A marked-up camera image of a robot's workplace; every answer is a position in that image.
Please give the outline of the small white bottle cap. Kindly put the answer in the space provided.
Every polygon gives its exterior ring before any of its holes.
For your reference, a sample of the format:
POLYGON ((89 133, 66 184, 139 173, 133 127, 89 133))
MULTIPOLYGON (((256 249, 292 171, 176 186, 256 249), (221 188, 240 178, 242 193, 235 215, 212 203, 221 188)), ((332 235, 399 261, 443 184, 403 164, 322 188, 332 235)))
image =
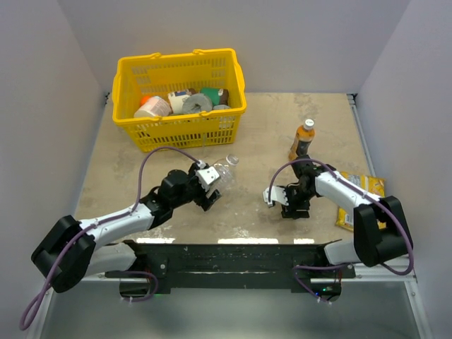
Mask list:
POLYGON ((306 130, 311 130, 314 127, 314 120, 312 119, 306 119, 304 122, 304 128, 306 130))

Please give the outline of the clear plastic bottle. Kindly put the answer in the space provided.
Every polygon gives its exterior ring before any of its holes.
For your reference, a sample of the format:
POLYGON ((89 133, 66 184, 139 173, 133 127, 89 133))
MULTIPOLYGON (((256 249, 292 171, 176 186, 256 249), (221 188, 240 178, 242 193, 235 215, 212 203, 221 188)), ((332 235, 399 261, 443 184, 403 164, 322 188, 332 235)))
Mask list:
POLYGON ((229 154, 213 164, 216 172, 220 175, 219 180, 214 184, 214 189, 222 196, 227 194, 235 185, 238 164, 239 158, 233 154, 229 154))

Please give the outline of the orange drink bottle blue label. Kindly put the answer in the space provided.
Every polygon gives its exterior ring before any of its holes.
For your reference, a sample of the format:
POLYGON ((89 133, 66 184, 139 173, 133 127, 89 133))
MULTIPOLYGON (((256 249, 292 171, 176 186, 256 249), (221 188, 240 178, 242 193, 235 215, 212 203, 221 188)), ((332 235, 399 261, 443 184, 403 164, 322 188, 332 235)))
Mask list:
POLYGON ((308 154, 309 146, 315 137, 315 129, 306 130, 304 123, 297 128, 293 144, 290 148, 288 159, 293 161, 298 157, 308 154))

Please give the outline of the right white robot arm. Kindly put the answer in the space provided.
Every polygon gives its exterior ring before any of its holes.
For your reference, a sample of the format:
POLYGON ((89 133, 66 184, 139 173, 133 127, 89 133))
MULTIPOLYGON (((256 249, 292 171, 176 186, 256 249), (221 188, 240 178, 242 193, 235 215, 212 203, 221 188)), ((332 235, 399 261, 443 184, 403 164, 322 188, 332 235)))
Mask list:
POLYGON ((401 202, 394 196, 380 197, 346 179, 339 171, 309 156, 284 164, 291 167, 299 183, 282 188, 283 207, 306 205, 313 197, 334 202, 353 217, 353 238, 323 247, 314 261, 316 272, 325 278, 340 265, 362 263, 380 265, 396 275, 407 275, 414 268, 413 243, 401 202))

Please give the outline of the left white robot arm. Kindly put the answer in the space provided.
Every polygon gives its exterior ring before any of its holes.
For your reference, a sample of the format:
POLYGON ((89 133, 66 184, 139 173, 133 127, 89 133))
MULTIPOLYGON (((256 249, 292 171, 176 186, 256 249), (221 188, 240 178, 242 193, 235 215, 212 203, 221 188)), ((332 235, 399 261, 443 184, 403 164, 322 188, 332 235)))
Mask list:
POLYGON ((194 202, 204 211, 219 199, 218 184, 227 176, 217 165, 192 164, 188 172, 174 169, 132 206, 93 219, 60 218, 33 251, 31 260, 56 292, 66 292, 88 272, 93 254, 127 235, 167 222, 176 208, 194 202))

